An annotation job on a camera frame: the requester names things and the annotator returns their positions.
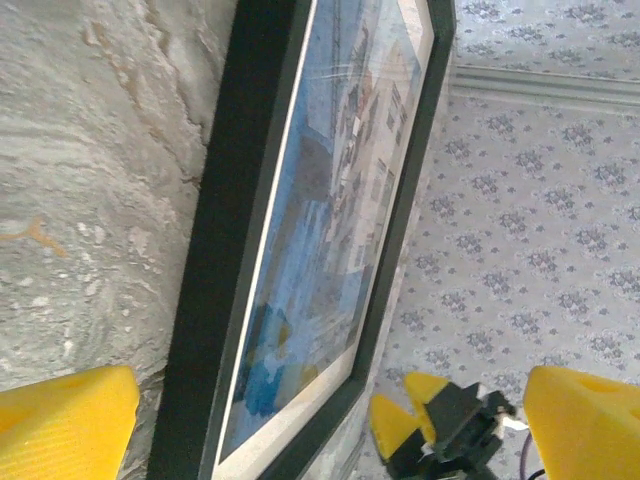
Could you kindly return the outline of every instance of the framed picture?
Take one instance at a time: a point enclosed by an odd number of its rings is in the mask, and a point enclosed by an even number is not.
[[[451,0],[240,0],[148,478],[301,477],[361,394]]]

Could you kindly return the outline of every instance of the white molding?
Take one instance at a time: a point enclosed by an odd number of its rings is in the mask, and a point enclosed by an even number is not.
[[[482,91],[492,96],[529,97],[536,102],[551,100],[588,109],[640,112],[640,82],[457,66],[451,86],[457,95]]]

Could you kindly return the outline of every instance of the gray plaster wall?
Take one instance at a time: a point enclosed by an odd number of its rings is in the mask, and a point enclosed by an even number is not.
[[[128,364],[144,477],[234,13],[0,1],[0,390]]]

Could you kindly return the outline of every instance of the floral wallpaper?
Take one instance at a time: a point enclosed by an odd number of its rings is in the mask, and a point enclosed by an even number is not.
[[[640,80],[637,0],[461,0],[460,65]]]
[[[540,364],[637,383],[640,116],[461,97],[449,112],[377,390],[408,407],[420,370],[521,405]],[[508,434],[498,478],[517,478],[525,436]],[[352,478],[386,478],[370,438]]]

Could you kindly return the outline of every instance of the orange paint mark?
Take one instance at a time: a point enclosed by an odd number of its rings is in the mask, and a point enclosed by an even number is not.
[[[31,238],[43,247],[48,247],[53,250],[53,252],[59,257],[66,257],[67,252],[65,251],[65,249],[62,248],[62,246],[53,238],[47,236],[40,230],[41,224],[42,219],[40,217],[35,217],[31,222],[31,225],[29,225],[29,227],[27,227],[24,232],[0,234],[0,241],[17,240],[19,238]]]

